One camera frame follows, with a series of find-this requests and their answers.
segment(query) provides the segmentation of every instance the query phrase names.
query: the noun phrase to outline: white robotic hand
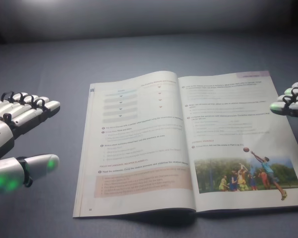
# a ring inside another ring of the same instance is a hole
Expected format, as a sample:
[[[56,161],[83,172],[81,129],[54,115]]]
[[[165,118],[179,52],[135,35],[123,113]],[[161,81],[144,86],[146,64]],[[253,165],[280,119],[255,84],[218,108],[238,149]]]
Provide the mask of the white robotic hand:
[[[59,158],[56,155],[37,155],[1,159],[14,147],[14,140],[54,116],[60,103],[47,97],[27,93],[3,93],[0,100],[0,193],[6,193],[54,171]]]
[[[278,115],[298,117],[298,82],[278,97],[277,102],[270,105],[270,110]]]

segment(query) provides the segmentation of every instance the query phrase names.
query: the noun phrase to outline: group of children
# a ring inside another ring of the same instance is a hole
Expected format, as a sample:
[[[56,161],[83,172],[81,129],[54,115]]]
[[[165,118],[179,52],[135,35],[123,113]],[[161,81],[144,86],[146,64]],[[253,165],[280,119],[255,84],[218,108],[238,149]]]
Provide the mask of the group of children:
[[[282,201],[287,197],[287,192],[283,190],[278,184],[278,179],[274,176],[274,171],[268,165],[269,159],[265,157],[264,159],[258,157],[253,151],[251,154],[262,164],[262,169],[260,169],[260,173],[258,177],[262,179],[265,189],[270,189],[270,184],[276,186],[279,192],[282,195]],[[256,182],[255,182],[255,168],[251,167],[250,171],[243,165],[240,164],[239,170],[232,170],[230,183],[227,183],[226,175],[221,179],[221,183],[219,185],[220,191],[248,191],[249,187],[246,183],[245,178],[247,178],[251,190],[257,190]]]

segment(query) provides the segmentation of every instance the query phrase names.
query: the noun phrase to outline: book page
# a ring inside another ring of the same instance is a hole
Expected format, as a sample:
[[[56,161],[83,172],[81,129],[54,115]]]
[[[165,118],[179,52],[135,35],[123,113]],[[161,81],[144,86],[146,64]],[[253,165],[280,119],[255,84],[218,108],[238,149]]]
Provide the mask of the book page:
[[[195,209],[176,74],[91,84],[75,217]]]
[[[298,145],[268,71],[179,78],[197,211],[298,205]]]

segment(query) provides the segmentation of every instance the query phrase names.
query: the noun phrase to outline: sneaker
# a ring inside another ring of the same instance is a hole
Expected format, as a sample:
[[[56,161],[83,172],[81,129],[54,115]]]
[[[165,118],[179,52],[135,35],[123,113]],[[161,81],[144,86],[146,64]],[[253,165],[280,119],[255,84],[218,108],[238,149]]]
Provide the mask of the sneaker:
[[[282,195],[282,201],[285,200],[285,198],[287,197],[287,192],[284,190],[285,195]]]

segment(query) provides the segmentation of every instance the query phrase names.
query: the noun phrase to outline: gray table surface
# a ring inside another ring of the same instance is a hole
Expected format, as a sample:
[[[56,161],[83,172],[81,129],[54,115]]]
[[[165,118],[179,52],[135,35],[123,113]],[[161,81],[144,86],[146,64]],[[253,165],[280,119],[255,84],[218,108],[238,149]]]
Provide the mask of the gray table surface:
[[[282,94],[298,81],[298,35],[209,33],[0,46],[0,95],[14,90],[61,102],[57,115],[18,138],[6,155],[54,153],[61,165],[30,189],[0,196],[0,238],[298,238],[293,209],[72,218],[90,83],[159,70],[179,77],[269,70]],[[298,141],[298,119],[289,121]]]

